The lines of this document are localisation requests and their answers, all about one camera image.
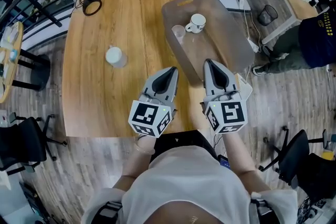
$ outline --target mug handle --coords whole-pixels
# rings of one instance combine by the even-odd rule
[[[187,31],[187,32],[191,32],[192,30],[191,30],[191,27],[193,26],[193,23],[188,23],[186,26],[185,26],[185,30]]]

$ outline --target wooden floor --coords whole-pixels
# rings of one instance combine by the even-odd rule
[[[254,22],[265,37],[289,16],[282,0],[249,0],[254,10]],[[265,4],[272,5],[279,18],[268,27],[257,23],[256,14]],[[233,13],[234,18],[247,36],[244,14]],[[246,14],[251,39],[258,43],[258,33]],[[0,108],[20,116],[42,116],[50,113],[56,118],[50,122],[49,135],[58,140],[67,140],[69,146],[51,146],[58,157],[56,162],[48,159],[34,174],[22,173],[24,181],[32,184],[40,194],[44,205],[51,214],[65,218],[69,223],[79,223],[83,210],[93,192],[102,187],[111,187],[119,178],[122,163],[128,158],[132,138],[66,138],[62,113],[62,59],[66,37],[60,37],[45,46],[34,49],[35,54],[47,54],[52,63],[51,76],[47,89],[35,91],[15,88],[10,98]],[[264,63],[265,58],[256,55],[256,64]],[[17,79],[28,81],[29,69],[18,68]],[[241,132],[253,159],[257,164],[270,160],[262,139],[264,136],[281,145],[283,125],[290,129],[292,138],[305,129],[310,138],[320,137],[323,129],[329,133],[336,131],[334,109],[336,104],[336,78],[327,74],[325,68],[291,71],[282,74],[267,74],[255,77],[249,74],[247,81],[253,92],[247,101],[249,124]],[[211,144],[214,136],[209,130],[202,130]],[[224,153],[222,141],[217,145],[218,153]],[[320,154],[320,144],[311,146],[311,151]],[[263,174],[272,188],[288,188],[270,169]],[[304,193],[299,192],[300,200]]]

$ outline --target shirt sleeve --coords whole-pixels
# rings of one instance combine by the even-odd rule
[[[281,224],[295,224],[298,214],[297,192],[292,189],[275,189],[252,193],[251,197],[258,196],[265,200],[273,209]]]
[[[118,213],[122,211],[121,199],[125,194],[116,188],[104,188],[90,199],[82,216],[81,224],[117,223]]]

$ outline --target person wearing navy shirt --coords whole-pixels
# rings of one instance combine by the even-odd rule
[[[263,53],[270,63],[253,67],[256,76],[323,67],[336,62],[336,5],[286,31],[272,50],[263,46]]]

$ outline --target green pants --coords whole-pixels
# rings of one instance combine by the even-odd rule
[[[283,54],[285,59],[276,60]],[[299,26],[295,26],[279,37],[270,54],[271,62],[263,66],[267,73],[282,73],[289,70],[310,69],[304,59],[299,44]]]

